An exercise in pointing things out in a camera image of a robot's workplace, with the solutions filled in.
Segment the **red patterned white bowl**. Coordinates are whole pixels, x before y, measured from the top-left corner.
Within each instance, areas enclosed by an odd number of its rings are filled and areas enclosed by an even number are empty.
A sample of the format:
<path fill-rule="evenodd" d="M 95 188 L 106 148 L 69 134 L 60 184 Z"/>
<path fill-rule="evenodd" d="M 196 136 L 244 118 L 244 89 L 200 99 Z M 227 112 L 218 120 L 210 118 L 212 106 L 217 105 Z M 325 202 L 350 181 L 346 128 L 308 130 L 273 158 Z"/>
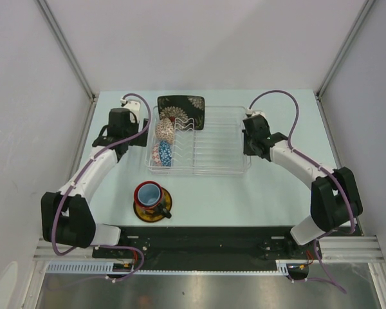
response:
<path fill-rule="evenodd" d="M 156 143 L 152 147 L 152 151 L 151 151 L 151 164 L 153 166 L 161 166 L 161 159 L 160 159 L 160 154 L 159 154 L 159 148 L 160 148 L 160 144 L 159 143 Z"/>

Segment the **brown patterned bowl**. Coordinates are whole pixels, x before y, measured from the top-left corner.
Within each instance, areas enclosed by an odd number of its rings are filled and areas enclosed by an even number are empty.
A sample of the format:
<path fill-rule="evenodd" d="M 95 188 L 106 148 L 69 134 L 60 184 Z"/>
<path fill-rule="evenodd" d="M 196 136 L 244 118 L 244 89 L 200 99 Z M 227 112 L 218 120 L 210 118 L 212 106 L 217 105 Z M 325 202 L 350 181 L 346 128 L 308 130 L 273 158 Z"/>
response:
<path fill-rule="evenodd" d="M 173 144 L 174 126 L 169 118 L 165 117 L 159 120 L 155 126 L 155 136 L 158 140 L 164 140 L 169 144 Z"/>

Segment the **blue patterned bowl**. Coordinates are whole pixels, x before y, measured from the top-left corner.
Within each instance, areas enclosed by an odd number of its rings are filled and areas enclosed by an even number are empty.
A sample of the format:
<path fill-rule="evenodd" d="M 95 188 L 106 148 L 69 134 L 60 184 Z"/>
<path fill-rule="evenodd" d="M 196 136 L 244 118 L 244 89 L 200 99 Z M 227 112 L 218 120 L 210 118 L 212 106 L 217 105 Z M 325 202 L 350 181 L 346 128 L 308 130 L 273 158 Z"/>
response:
<path fill-rule="evenodd" d="M 172 165 L 172 147 L 167 141 L 162 140 L 159 142 L 158 153 L 162 166 L 170 167 Z"/>

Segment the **white wire dish rack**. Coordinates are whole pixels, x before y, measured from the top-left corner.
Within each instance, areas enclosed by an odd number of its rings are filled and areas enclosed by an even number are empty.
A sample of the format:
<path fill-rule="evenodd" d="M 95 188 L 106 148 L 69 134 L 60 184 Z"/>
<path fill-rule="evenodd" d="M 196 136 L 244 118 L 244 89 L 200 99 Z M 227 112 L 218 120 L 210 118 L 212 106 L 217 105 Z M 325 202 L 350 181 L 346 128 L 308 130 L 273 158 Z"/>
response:
<path fill-rule="evenodd" d="M 160 148 L 155 127 L 160 121 L 158 108 L 152 112 L 145 164 L 153 174 L 165 175 L 242 175 L 251 166 L 243 154 L 242 129 L 246 109 L 239 106 L 207 106 L 204 128 L 197 130 L 194 120 L 174 120 L 174 141 L 167 153 L 169 159 L 153 158 Z"/>

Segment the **square black floral plate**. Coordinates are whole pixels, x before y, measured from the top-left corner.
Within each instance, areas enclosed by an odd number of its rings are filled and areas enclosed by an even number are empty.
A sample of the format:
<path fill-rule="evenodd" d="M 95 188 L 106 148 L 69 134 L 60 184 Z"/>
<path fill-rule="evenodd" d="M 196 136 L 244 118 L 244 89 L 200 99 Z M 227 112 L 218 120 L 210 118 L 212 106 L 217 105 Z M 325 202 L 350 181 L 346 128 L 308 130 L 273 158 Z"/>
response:
<path fill-rule="evenodd" d="M 174 124 L 193 124 L 197 131 L 205 126 L 205 98 L 195 95 L 163 95 L 157 98 L 159 118 Z"/>

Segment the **red black mug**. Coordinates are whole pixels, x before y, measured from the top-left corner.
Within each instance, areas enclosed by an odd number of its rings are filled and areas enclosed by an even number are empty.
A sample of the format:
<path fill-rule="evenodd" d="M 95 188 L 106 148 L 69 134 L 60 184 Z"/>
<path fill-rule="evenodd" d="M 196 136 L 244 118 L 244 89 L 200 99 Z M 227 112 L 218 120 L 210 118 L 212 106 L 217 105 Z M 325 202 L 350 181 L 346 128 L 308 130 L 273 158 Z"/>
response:
<path fill-rule="evenodd" d="M 140 207 L 145 209 L 154 208 L 158 206 L 163 199 L 163 188 L 164 187 L 154 181 L 143 182 L 134 190 L 133 199 Z"/>

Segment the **round black yellow saucer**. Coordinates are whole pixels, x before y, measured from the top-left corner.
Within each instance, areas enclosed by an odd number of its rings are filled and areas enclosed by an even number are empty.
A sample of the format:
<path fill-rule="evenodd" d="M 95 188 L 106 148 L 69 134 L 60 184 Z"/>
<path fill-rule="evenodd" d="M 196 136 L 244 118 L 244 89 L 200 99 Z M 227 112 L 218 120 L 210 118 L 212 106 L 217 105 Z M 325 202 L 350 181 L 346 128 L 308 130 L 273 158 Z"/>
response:
<path fill-rule="evenodd" d="M 138 219 L 147 222 L 147 223 L 155 223 L 162 219 L 170 219 L 172 214 L 170 213 L 172 210 L 172 197 L 168 190 L 163 188 L 163 199 L 161 203 L 151 209 L 145 209 L 140 207 L 133 202 L 133 211 L 138 217 Z"/>

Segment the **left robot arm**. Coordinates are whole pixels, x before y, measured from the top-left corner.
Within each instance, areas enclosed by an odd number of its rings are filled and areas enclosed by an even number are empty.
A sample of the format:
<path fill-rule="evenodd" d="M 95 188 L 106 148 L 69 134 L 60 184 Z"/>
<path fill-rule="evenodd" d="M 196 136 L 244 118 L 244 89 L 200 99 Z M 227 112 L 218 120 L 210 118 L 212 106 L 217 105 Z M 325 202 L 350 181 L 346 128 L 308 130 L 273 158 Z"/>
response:
<path fill-rule="evenodd" d="M 147 144 L 149 118 L 140 117 L 140 103 L 131 101 L 109 112 L 108 123 L 92 143 L 86 163 L 57 192 L 41 198 L 42 235 L 54 248 L 104 246 L 115 257 L 128 253 L 129 241 L 119 227 L 97 223 L 89 204 L 110 170 L 131 146 Z"/>

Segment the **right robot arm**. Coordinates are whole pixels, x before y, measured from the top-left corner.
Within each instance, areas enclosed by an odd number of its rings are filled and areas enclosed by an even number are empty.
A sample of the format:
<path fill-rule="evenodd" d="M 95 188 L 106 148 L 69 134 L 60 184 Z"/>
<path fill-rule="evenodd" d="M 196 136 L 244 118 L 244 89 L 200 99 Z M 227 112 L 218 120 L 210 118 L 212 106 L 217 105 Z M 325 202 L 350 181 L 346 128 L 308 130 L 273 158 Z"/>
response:
<path fill-rule="evenodd" d="M 290 146 L 282 133 L 271 133 L 262 113 L 247 114 L 243 120 L 244 147 L 247 156 L 258 156 L 283 167 L 311 191 L 310 215 L 290 230 L 284 251 L 299 258 L 307 244 L 355 219 L 363 213 L 363 205 L 352 170 L 330 169 Z"/>

